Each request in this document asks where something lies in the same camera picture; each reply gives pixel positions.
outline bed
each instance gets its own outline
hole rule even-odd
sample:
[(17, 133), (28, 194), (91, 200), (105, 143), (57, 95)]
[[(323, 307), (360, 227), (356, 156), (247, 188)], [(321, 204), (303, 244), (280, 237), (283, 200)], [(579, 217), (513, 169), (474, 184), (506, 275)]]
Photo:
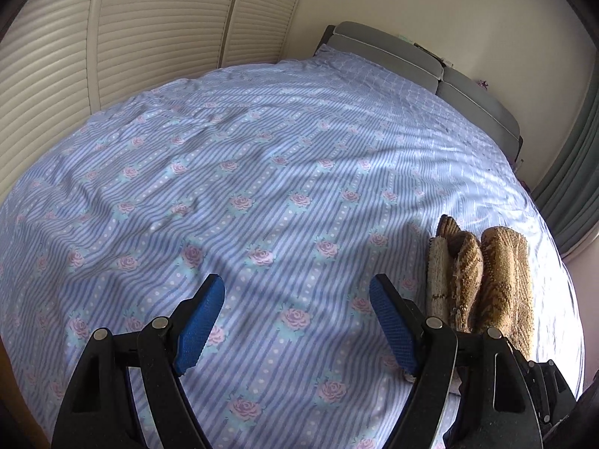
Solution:
[[(98, 327), (138, 330), (208, 273), (225, 305), (182, 384), (215, 448), (381, 447), (407, 399), (368, 301), (386, 273), (423, 307), (441, 214), (525, 235), (535, 358), (582, 391), (576, 297), (513, 175), (513, 116), (432, 55), (364, 25), (306, 61), (179, 79), (95, 113), (0, 209), (0, 335), (51, 438)], [(149, 447), (159, 439), (132, 372)], [(453, 421), (450, 395), (438, 432)]]

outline wall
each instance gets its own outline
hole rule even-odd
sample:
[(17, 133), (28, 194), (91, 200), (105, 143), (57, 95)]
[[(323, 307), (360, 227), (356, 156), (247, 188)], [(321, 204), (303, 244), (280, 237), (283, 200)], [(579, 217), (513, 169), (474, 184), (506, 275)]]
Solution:
[(559, 153), (594, 63), (565, 0), (299, 0), (286, 56), (312, 55), (325, 27), (343, 20), (403, 34), (487, 80), (520, 124), (521, 178), (531, 187)]
[(585, 334), (585, 387), (599, 370), (599, 239), (568, 262)]

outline curtain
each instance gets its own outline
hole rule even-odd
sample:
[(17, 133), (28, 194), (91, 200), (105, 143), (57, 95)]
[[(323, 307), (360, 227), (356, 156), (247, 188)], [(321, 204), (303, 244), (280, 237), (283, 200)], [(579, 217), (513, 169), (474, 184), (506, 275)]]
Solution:
[(599, 54), (572, 132), (532, 197), (562, 255), (599, 223)]

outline white louvered door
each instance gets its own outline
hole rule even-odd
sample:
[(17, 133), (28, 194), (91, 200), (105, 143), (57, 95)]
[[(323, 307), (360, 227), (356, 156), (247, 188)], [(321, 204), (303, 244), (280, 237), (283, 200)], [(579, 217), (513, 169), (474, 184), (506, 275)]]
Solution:
[(235, 0), (223, 67), (277, 62), (297, 0)]
[(0, 42), (0, 201), (90, 115), (90, 0), (29, 0)]
[(218, 67), (231, 0), (102, 0), (101, 107)]

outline wrinkled fabric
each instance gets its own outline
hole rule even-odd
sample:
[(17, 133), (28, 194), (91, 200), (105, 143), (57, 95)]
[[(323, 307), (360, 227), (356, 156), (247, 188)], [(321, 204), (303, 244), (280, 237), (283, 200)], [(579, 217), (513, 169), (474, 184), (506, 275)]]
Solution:
[(218, 273), (225, 305), (182, 377), (212, 446), (380, 448), (411, 385), (368, 284), (386, 273), (424, 308), (441, 214), (526, 237), (536, 359), (580, 392), (574, 290), (501, 151), (420, 86), (326, 47), (143, 92), (38, 160), (0, 210), (0, 334), (50, 436), (94, 329), (139, 330)]

